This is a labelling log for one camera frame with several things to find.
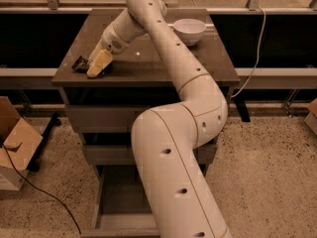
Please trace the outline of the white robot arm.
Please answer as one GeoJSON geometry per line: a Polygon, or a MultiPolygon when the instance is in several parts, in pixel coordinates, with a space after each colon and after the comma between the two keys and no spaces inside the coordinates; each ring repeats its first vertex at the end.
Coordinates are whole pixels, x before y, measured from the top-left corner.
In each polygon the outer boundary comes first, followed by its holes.
{"type": "Polygon", "coordinates": [[[126,0],[89,57],[97,76],[130,42],[148,34],[179,102],[151,108],[135,120],[132,149],[161,238],[233,238],[202,174],[194,149],[223,129],[227,101],[219,86],[171,27],[160,0],[126,0]]]}

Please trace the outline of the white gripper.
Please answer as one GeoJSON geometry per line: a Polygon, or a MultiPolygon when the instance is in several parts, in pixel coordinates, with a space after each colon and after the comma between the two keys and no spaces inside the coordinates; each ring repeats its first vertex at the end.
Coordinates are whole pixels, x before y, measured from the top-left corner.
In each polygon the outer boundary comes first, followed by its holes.
{"type": "Polygon", "coordinates": [[[88,58],[90,64],[86,73],[87,76],[90,78],[97,77],[113,61],[110,52],[120,54],[128,46],[129,44],[120,39],[113,30],[106,29],[88,58]]]}

